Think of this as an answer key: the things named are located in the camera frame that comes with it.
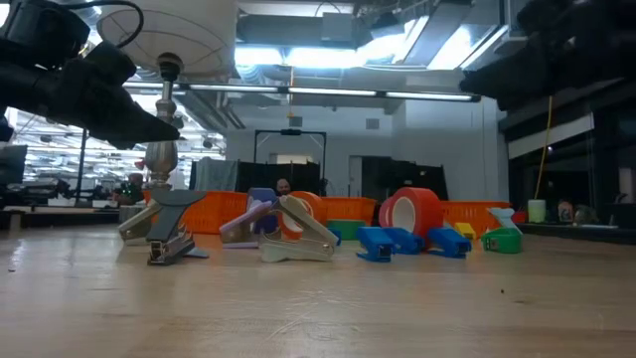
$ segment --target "orange crate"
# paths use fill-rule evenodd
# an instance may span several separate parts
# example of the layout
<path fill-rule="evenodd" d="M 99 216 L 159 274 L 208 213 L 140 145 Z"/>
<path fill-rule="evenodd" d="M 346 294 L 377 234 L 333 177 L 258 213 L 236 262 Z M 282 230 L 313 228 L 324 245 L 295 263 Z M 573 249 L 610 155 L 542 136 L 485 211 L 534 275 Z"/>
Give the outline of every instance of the orange crate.
<path fill-rule="evenodd" d="M 455 202 L 442 201 L 444 220 L 453 227 L 455 223 L 468 223 L 478 237 L 481 237 L 486 229 L 500 227 L 494 216 L 490 215 L 488 208 L 510 208 L 506 202 Z"/>
<path fill-rule="evenodd" d="M 322 198 L 327 207 L 327 220 L 363 220 L 368 226 L 374 220 L 376 201 L 368 198 Z"/>
<path fill-rule="evenodd" d="M 148 202 L 149 192 L 144 197 Z M 246 206 L 246 193 L 210 191 L 186 210 L 181 221 L 195 234 L 218 234 L 219 227 L 244 214 Z"/>

